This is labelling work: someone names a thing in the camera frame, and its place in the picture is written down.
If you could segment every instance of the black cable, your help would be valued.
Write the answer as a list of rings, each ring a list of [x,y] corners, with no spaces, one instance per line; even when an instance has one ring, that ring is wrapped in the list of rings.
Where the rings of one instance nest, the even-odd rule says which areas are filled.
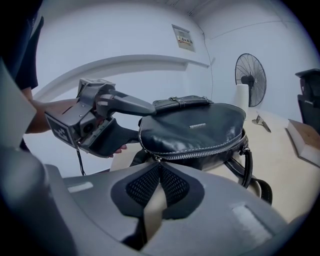
[[[201,31],[202,31],[204,46],[205,46],[206,52],[207,52],[208,57],[209,57],[209,64],[210,64],[210,71],[211,71],[211,81],[212,81],[212,87],[211,87],[211,100],[212,100],[212,97],[213,97],[213,94],[214,94],[214,74],[213,74],[213,72],[212,72],[211,57],[210,57],[209,50],[208,50],[208,47],[207,47],[207,44],[206,44],[206,35],[205,35],[205,32],[203,31],[203,29],[199,26],[199,24],[196,23],[196,22],[194,22],[194,23],[195,23],[195,24],[199,27],[199,29],[201,29]]]
[[[79,151],[79,150],[77,150],[77,151],[76,151],[76,154],[78,155],[81,174],[82,174],[82,176],[85,176],[85,175],[86,175],[86,173],[85,173],[85,170],[84,170],[84,166],[83,166],[83,164],[82,164],[82,159],[81,159],[80,151]]]

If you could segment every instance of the black leather bag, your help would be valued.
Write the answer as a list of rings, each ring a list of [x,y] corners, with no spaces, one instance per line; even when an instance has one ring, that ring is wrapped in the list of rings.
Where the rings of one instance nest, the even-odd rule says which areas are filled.
[[[243,129],[246,113],[241,108],[194,95],[156,100],[153,105],[157,114],[139,122],[139,142],[146,154],[199,170],[225,163],[245,188],[260,182],[252,176],[252,153]],[[143,154],[138,153],[132,165],[144,162]],[[233,159],[235,154],[245,156],[245,167]],[[260,187],[261,197],[271,203],[270,186],[263,181]]]

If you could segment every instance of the fan grille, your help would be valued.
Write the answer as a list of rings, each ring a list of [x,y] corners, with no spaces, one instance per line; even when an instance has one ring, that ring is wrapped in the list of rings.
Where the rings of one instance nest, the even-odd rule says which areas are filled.
[[[260,61],[249,53],[240,55],[235,65],[235,83],[249,86],[249,107],[259,105],[267,90],[267,78]]]

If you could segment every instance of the white wall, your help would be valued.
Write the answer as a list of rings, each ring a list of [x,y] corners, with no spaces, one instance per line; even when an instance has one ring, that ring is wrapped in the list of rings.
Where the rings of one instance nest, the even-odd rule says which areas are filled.
[[[152,103],[171,96],[211,97],[210,60],[202,31],[187,15],[151,1],[45,1],[34,98],[74,98],[79,78],[105,78],[116,89]],[[190,31],[195,52],[181,49],[172,24]],[[115,114],[118,123],[138,129],[137,116]],[[51,131],[24,136],[43,163],[63,177],[79,176],[76,151]],[[81,152],[87,174],[110,168],[112,159]]]
[[[118,56],[159,55],[209,63],[196,23],[150,0],[49,0],[42,14],[35,92],[78,67]],[[190,31],[196,52],[178,47],[172,24]]]
[[[301,120],[296,72],[320,68],[320,58],[307,32],[284,5],[267,0],[223,0],[195,17],[205,33],[213,73],[213,101],[231,103],[235,66],[241,54],[262,64],[266,94],[258,106],[282,117]]]

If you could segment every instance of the bag handle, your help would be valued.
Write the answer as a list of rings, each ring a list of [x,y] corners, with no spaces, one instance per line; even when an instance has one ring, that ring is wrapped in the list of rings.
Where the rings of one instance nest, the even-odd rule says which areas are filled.
[[[178,109],[201,107],[212,104],[213,102],[207,97],[199,96],[185,96],[185,97],[170,97],[166,100],[156,100],[153,102],[153,106],[156,109],[156,113],[164,113],[176,111]]]
[[[252,169],[253,169],[253,159],[252,159],[252,153],[248,147],[244,148],[240,155],[245,156],[245,167],[243,171],[243,180],[242,180],[242,186],[247,189],[249,187],[250,181],[252,179]]]
[[[229,160],[224,162],[225,166],[229,168],[231,172],[233,172],[234,175],[236,175],[238,178],[242,178],[244,183],[246,172],[250,172],[251,168],[251,174],[252,174],[252,162],[251,167],[248,167],[248,164],[250,165],[250,158],[252,161],[252,154],[245,154],[245,167],[243,167],[237,160],[235,160],[233,157],[231,157]],[[257,182],[261,189],[261,199],[272,204],[273,194],[271,186],[264,180],[256,178],[254,175],[251,176],[251,179],[249,181],[249,184]]]

